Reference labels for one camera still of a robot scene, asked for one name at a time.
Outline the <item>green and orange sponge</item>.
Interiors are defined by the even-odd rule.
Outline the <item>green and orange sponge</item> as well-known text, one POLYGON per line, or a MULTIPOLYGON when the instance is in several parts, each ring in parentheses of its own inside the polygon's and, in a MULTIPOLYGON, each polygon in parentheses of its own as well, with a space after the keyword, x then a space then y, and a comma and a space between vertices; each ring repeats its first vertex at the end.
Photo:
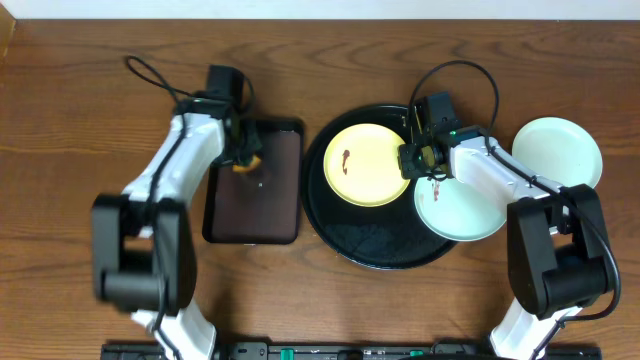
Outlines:
POLYGON ((239 174, 247 174, 256 170, 262 163, 258 155, 252 155, 248 160, 232 166, 232 171, 239 174))

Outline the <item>yellow plate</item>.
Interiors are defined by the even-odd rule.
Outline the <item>yellow plate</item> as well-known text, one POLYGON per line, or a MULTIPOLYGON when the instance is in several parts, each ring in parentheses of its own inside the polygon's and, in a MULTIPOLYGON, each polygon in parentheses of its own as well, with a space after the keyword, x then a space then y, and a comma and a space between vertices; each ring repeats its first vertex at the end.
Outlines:
POLYGON ((330 188, 361 207, 391 203, 410 184, 401 176, 398 163, 398 149, 404 144, 395 131, 378 124, 357 124, 339 131, 322 160, 330 188))

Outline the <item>pale green plate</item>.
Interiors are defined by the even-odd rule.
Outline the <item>pale green plate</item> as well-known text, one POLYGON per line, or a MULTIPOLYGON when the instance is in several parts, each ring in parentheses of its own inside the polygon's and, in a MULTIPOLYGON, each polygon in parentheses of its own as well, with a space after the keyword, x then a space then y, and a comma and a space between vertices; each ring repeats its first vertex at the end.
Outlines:
POLYGON ((512 156, 548 179, 571 187, 595 188, 603 173, 603 159, 595 139, 578 124, 559 117, 542 117, 516 134, 512 156))
POLYGON ((484 239, 506 223, 505 216, 480 192, 455 179, 418 179, 414 206, 431 231, 457 242, 484 239))

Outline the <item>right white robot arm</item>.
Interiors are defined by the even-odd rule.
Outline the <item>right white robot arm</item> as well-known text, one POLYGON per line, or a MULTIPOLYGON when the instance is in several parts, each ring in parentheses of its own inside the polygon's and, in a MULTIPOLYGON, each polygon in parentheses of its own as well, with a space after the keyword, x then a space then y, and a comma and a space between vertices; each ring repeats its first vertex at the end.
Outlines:
POLYGON ((517 162, 478 126, 398 148, 405 179, 455 179, 504 213, 514 300, 489 342, 505 359, 537 359, 569 322, 609 316, 621 296, 600 199, 517 162))

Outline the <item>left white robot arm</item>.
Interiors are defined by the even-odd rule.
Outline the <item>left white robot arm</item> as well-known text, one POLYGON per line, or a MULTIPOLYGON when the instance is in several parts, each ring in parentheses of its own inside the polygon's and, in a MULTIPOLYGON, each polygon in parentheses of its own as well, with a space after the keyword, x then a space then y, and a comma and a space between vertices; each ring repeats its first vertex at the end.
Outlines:
POLYGON ((195 299, 197 264, 188 209, 210 166, 250 162, 256 148, 239 100, 199 93, 176 106, 146 169, 91 208, 95 297, 130 313, 169 359, 209 359, 216 329, 195 299))

